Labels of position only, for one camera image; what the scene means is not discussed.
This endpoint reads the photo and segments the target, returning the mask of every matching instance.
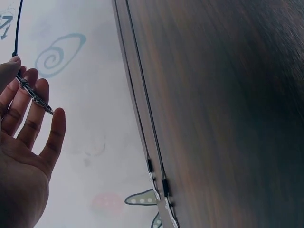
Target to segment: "butterfly decal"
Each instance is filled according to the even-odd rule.
[[[35,68],[40,76],[50,78],[59,74],[74,59],[85,42],[85,35],[80,33],[71,33],[55,40],[35,61]]]
[[[139,205],[139,206],[156,206],[156,197],[153,189],[149,189],[144,192],[136,193],[127,197],[124,201],[128,205]],[[160,214],[157,213],[154,217],[151,228],[162,228],[162,220]]]

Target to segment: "wooden cabinet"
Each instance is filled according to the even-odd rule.
[[[180,227],[304,227],[304,3],[113,4],[143,146],[163,199],[161,155]]]

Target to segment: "white wall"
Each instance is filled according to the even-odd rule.
[[[11,57],[18,9],[19,1],[1,0],[0,15],[12,14],[14,21],[0,40],[0,62]],[[82,34],[85,43],[62,67],[81,44],[81,35],[66,37],[72,33]],[[43,63],[52,51],[38,56],[60,37],[55,45],[63,51],[63,61],[56,67],[49,61],[46,69]],[[124,204],[125,198],[150,189],[151,184],[111,0],[24,0],[19,56],[28,68],[38,62],[40,76],[50,84],[50,106],[63,107],[67,117],[65,143],[37,228],[150,228],[156,206]],[[50,122],[47,114],[35,153],[44,147]],[[92,208],[94,203],[100,205]]]

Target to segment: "fingernail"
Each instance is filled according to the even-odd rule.
[[[13,58],[10,59],[10,62],[21,62],[20,57],[19,56],[14,56]]]

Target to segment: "finger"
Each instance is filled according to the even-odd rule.
[[[22,66],[20,68],[21,77],[24,77],[24,73],[26,72],[26,67]],[[2,94],[0,94],[0,114],[3,117],[11,103],[14,99],[17,91],[19,89],[19,82],[17,79],[13,79],[3,90]]]
[[[39,79],[35,85],[35,92],[48,103],[49,85],[47,80],[43,78]],[[22,141],[30,150],[32,150],[34,142],[40,132],[44,114],[44,108],[32,101],[24,126],[17,136],[17,139]]]
[[[21,59],[18,56],[9,62],[0,65],[0,93],[16,77],[21,67]]]
[[[50,173],[48,174],[48,177],[51,176],[51,173],[60,155],[65,133],[66,114],[62,108],[58,108],[54,112],[51,132],[49,134],[47,144],[39,155],[50,167]]]
[[[38,78],[38,71],[36,69],[30,69],[25,72],[24,78],[28,81],[30,87],[34,88]],[[23,120],[30,100],[30,95],[25,90],[19,88],[7,114],[2,119],[2,131],[10,136],[15,134]]]

